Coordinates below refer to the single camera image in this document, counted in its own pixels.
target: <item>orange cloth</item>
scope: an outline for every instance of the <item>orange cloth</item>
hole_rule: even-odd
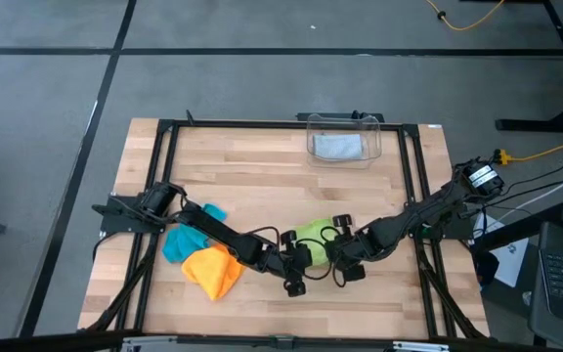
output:
[[[243,271],[244,267],[220,244],[195,251],[182,264],[188,280],[199,284],[211,300],[223,297]]]

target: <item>transparent plastic bin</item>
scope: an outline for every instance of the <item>transparent plastic bin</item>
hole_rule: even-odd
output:
[[[368,168],[381,156],[379,121],[325,118],[311,114],[307,120],[308,163],[318,167]]]

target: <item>yellow cable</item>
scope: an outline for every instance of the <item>yellow cable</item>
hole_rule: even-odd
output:
[[[434,10],[436,11],[436,14],[440,15],[441,10],[438,9],[438,6],[436,6],[436,4],[434,4],[431,0],[425,0],[427,3],[429,3],[429,5],[431,5],[432,8],[434,8]],[[481,18],[479,21],[468,25],[466,27],[456,27],[452,24],[449,23],[449,21],[447,21],[447,15],[443,15],[440,17],[440,20],[442,20],[450,29],[452,30],[457,30],[457,31],[464,31],[464,30],[468,30],[470,28],[473,28],[475,26],[477,26],[478,24],[480,24],[481,22],[487,20],[501,5],[503,5],[503,3],[505,2],[505,0],[500,0],[498,2],[498,4],[496,6],[494,6],[492,8],[492,10],[490,10],[490,12],[488,14],[486,14],[486,16],[484,16],[483,18]]]
[[[514,160],[514,161],[528,161],[528,160],[531,160],[531,159],[535,159],[537,157],[541,157],[541,156],[544,156],[544,155],[547,155],[547,154],[551,154],[553,152],[557,152],[557,151],[562,150],[562,149],[563,149],[563,145],[549,149],[548,151],[538,153],[538,154],[533,154],[533,155],[530,155],[530,156],[527,156],[527,157],[513,157],[512,160]]]

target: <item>concrete floor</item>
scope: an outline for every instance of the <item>concrete floor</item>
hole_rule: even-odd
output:
[[[457,24],[493,6],[438,3]],[[554,4],[563,21],[563,2]],[[0,46],[111,48],[126,5],[0,0]],[[125,40],[128,48],[561,46],[542,5],[508,4],[479,28],[453,32],[422,0],[139,1]],[[107,56],[0,56],[0,222],[9,227],[0,236],[0,338],[14,334],[107,63]],[[90,206],[105,202],[111,191],[130,118],[184,118],[185,109],[196,118],[253,119],[381,111],[392,122],[443,124],[452,161],[495,148],[527,155],[563,144],[563,134],[498,132],[494,119],[549,118],[562,111],[563,59],[121,57],[37,333],[76,328],[101,222]],[[500,172],[512,183],[561,163],[563,152]],[[533,210],[557,201],[546,199]],[[493,336],[531,342],[522,337],[524,320],[491,303],[487,314]]]

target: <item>wooden tabletop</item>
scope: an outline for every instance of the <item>wooden tabletop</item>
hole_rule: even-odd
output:
[[[119,195],[134,196],[144,188],[157,122],[132,120],[114,184]],[[431,191],[435,192],[451,176],[445,137],[438,125],[419,125],[419,129]],[[199,204],[212,202],[227,211],[225,223],[239,232],[268,225],[286,231],[344,213],[352,215],[356,226],[363,226],[403,210],[406,190],[395,132],[381,132],[382,156],[365,170],[310,166],[305,134],[305,130],[291,129],[182,127],[171,182],[185,186],[189,199]],[[168,136],[165,138],[164,147],[168,144]],[[411,141],[408,145],[415,192],[420,195]],[[100,246],[79,319],[81,328],[95,322],[120,290],[132,238],[119,234]],[[180,264],[166,261],[160,251],[164,241],[162,236],[146,332],[427,337],[410,240],[402,240],[388,258],[366,263],[367,277],[344,288],[337,287],[331,277],[306,280],[307,294],[289,298],[282,279],[245,270],[229,293],[215,302],[184,277]],[[455,241],[443,241],[442,251],[451,294],[475,327],[488,333],[469,253]],[[137,301],[135,292],[126,327],[133,325]],[[444,333],[435,292],[433,302],[439,331]]]

